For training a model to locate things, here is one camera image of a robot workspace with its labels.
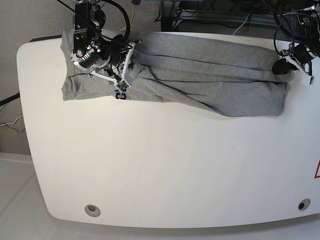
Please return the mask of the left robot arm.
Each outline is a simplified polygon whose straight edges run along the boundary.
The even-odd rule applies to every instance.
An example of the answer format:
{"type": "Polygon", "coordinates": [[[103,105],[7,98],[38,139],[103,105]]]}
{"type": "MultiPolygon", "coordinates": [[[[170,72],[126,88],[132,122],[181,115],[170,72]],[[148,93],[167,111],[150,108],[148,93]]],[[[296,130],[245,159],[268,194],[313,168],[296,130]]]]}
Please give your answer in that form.
{"type": "Polygon", "coordinates": [[[272,66],[274,75],[286,75],[291,71],[306,72],[312,75],[312,60],[320,56],[320,17],[318,0],[278,0],[273,7],[273,18],[277,24],[276,31],[283,31],[291,37],[287,50],[277,51],[279,60],[272,66]],[[304,31],[304,36],[295,36],[291,18],[304,31]]]}

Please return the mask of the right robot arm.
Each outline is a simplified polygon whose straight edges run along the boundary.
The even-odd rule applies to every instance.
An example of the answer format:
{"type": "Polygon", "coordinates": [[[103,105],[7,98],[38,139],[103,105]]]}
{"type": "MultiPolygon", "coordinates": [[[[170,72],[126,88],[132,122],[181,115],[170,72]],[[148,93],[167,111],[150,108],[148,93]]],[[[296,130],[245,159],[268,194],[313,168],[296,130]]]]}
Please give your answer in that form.
{"type": "Polygon", "coordinates": [[[122,6],[112,0],[107,3],[121,11],[125,20],[125,33],[114,37],[105,36],[102,28],[106,15],[98,0],[74,1],[74,33],[73,51],[70,56],[72,63],[82,71],[88,71],[89,76],[108,80],[123,91],[131,86],[128,72],[131,69],[131,57],[137,45],[142,43],[137,39],[130,43],[130,20],[122,6]]]}

